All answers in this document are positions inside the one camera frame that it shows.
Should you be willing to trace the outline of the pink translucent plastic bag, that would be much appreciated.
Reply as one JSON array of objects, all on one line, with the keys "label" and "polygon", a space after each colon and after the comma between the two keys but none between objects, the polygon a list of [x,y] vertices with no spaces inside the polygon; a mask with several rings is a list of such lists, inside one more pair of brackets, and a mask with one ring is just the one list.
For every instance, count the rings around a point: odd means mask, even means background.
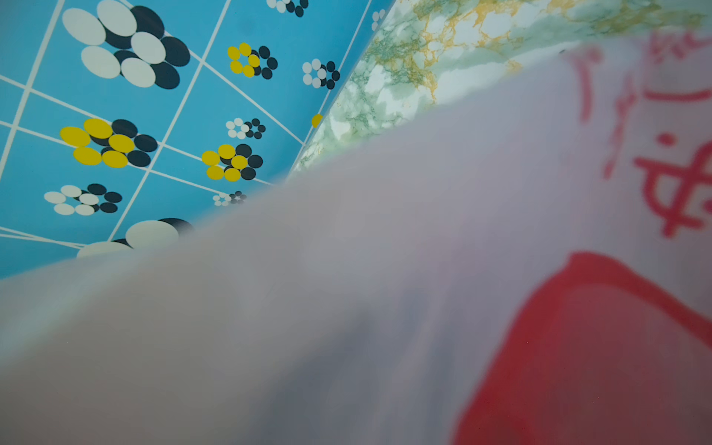
[{"label": "pink translucent plastic bag", "polygon": [[1,441],[710,443],[710,36],[569,50],[3,281]]}]

